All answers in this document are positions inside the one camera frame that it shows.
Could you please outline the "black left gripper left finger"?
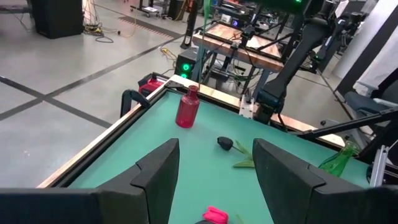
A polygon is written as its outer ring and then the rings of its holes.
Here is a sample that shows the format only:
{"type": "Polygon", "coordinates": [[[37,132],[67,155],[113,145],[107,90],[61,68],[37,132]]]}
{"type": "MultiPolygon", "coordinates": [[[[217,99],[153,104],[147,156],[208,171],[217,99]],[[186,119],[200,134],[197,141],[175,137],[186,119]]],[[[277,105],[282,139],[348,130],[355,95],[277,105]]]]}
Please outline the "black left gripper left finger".
{"type": "Polygon", "coordinates": [[[168,223],[179,161],[179,141],[172,138],[101,184],[101,223],[168,223]]]}

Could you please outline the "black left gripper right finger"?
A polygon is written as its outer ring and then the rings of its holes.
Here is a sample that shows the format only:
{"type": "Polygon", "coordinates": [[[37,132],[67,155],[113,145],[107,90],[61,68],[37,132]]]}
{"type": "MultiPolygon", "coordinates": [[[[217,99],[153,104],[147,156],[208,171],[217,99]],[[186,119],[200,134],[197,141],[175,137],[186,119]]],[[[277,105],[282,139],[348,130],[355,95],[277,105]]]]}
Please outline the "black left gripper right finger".
{"type": "Polygon", "coordinates": [[[252,155],[274,223],[369,223],[364,189],[260,138],[252,155]]]}

